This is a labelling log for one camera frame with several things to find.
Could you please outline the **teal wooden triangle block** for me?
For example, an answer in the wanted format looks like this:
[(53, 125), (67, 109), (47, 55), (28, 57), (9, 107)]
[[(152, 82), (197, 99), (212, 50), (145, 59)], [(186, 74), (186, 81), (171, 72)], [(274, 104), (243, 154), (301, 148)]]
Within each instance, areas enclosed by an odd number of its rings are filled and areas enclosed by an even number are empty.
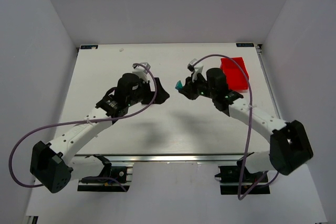
[(182, 82), (181, 82), (181, 80), (179, 80), (179, 81), (176, 83), (176, 85), (175, 85), (175, 89), (176, 89), (176, 90), (181, 90), (182, 87), (183, 87)]

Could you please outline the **red plastic bin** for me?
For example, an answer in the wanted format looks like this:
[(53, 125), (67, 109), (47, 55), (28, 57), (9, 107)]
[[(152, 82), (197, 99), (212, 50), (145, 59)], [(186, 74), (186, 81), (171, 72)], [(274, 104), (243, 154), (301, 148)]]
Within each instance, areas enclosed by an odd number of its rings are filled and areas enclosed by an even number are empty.
[(235, 91), (248, 90), (248, 82), (242, 71), (248, 79), (249, 75), (242, 57), (235, 57), (231, 60), (222, 58), (220, 68), (226, 76), (226, 81), (230, 89)]

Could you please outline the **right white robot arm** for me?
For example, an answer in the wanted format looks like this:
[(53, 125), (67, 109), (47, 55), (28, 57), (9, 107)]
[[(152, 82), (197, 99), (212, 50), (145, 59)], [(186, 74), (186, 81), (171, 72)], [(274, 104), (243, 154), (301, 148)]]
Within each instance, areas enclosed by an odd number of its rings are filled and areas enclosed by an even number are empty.
[(212, 100), (215, 108), (227, 116), (246, 124), (260, 134), (270, 146), (268, 151), (253, 152), (245, 161), (245, 171), (254, 174), (274, 170), (289, 175), (313, 158), (313, 150), (303, 124), (297, 120), (286, 122), (259, 108), (252, 107), (243, 95), (231, 90), (225, 74), (219, 68), (207, 70), (204, 77), (193, 72), (185, 83), (177, 82), (176, 90), (190, 100), (203, 96)]

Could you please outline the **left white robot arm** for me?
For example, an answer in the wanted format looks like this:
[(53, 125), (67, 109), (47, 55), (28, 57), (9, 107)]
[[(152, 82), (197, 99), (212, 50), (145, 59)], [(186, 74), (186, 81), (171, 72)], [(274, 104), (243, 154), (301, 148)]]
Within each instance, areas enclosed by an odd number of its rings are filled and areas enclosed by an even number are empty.
[(100, 154), (76, 160), (74, 156), (98, 134), (113, 126), (128, 113), (129, 107), (141, 103), (162, 104), (170, 95), (154, 78), (154, 90), (149, 81), (134, 73), (125, 73), (116, 87), (109, 89), (86, 116), (84, 123), (77, 123), (62, 136), (48, 143), (34, 145), (30, 172), (51, 192), (62, 190), (71, 180), (105, 181), (111, 176), (110, 161)]

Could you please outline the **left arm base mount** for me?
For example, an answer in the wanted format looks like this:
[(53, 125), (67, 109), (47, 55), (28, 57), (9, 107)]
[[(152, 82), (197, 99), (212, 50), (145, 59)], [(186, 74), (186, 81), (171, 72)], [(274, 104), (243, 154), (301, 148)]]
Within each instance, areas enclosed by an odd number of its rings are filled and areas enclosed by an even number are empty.
[(93, 193), (126, 193), (131, 185), (133, 164), (114, 163), (96, 177), (83, 178), (77, 191)]

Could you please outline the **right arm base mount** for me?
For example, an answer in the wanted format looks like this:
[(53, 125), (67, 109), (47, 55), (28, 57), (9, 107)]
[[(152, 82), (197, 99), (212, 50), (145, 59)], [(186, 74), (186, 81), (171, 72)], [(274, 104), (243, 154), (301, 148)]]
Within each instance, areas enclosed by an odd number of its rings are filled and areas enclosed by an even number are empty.
[[(240, 168), (238, 166), (219, 166), (218, 174), (214, 177), (219, 182), (221, 195), (237, 195), (238, 183), (240, 176)], [(241, 194), (244, 194), (251, 185), (262, 176), (262, 172), (249, 173), (247, 169), (244, 170)], [(251, 195), (268, 195), (270, 194), (267, 175), (260, 181), (260, 183), (250, 191)]]

